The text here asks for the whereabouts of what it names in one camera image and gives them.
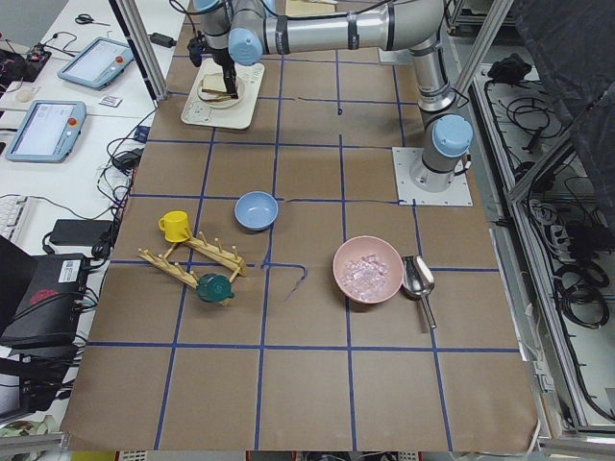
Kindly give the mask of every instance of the black fabric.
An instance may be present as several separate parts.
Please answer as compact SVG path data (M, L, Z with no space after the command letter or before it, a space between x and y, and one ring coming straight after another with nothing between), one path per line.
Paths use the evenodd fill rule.
M517 0L511 12L615 231L615 2Z

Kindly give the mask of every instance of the blue bowl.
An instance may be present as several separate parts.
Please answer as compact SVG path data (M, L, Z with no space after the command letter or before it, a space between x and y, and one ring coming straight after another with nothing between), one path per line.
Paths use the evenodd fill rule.
M248 192L234 204L234 217L250 231L262 231L278 216L278 203L266 192Z

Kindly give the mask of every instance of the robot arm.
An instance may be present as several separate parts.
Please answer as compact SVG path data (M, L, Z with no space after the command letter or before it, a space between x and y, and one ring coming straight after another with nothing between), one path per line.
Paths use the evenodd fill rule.
M409 49L421 93L419 106L439 112L455 100L437 32L442 0L395 0L360 12L289 17L275 15L267 0L195 0L203 35L190 41L195 65L203 51L223 68L227 92L236 97L234 63L253 65L263 55L379 47Z

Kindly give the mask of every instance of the white mounting plate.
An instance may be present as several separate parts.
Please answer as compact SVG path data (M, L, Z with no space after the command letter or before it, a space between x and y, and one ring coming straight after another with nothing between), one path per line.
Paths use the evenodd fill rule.
M384 51L379 48L378 57L380 58L381 64L412 64L412 55L410 55L410 50Z
M410 165L421 161L423 149L415 147L394 147L393 162L395 165L395 182L397 183L397 197L402 205L439 205L439 206L472 206L472 197L465 175L455 176L453 182L444 192L429 192L418 187L410 179ZM461 171L461 162L455 171Z
M206 74L218 74L222 67L206 59L201 64L190 95L182 111L182 121L187 125L201 125L203 127L231 128L244 130L252 123L252 115L257 104L258 91L265 71L264 65L258 63L250 67L236 64L237 78L244 83L244 92L236 105L230 108L217 108L215 104L201 101L197 96L199 85Z

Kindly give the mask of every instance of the pink bowl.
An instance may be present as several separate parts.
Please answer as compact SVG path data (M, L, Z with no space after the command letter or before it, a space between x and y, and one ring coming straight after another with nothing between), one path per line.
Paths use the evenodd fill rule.
M381 289L367 300L362 300L349 286L344 286L342 280L348 271L349 262L359 262L368 255L376 255L378 263L385 264L388 271L381 276L384 279ZM351 238L337 249L333 257L333 276L339 289L351 300L363 304L382 303L400 290L404 280L404 263L397 250L390 244L378 237L362 235Z

